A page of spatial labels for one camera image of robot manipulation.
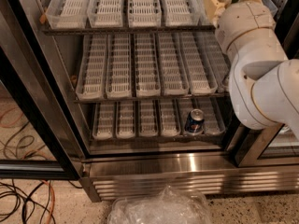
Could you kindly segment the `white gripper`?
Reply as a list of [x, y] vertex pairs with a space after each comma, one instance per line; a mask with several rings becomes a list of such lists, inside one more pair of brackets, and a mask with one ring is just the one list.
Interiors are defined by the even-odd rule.
[[217, 26], [215, 36], [224, 54], [234, 43], [237, 50], [245, 46], [263, 54], [273, 54], [277, 49], [276, 23], [269, 8], [260, 4], [262, 0], [236, 4], [232, 0], [203, 1], [209, 22]]

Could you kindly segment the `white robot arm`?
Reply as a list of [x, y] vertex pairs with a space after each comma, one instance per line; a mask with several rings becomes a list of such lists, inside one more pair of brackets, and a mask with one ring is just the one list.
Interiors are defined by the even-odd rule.
[[240, 122], [252, 130], [279, 123], [299, 138], [299, 61], [288, 59], [262, 0], [204, 0], [216, 40], [229, 58], [229, 93]]

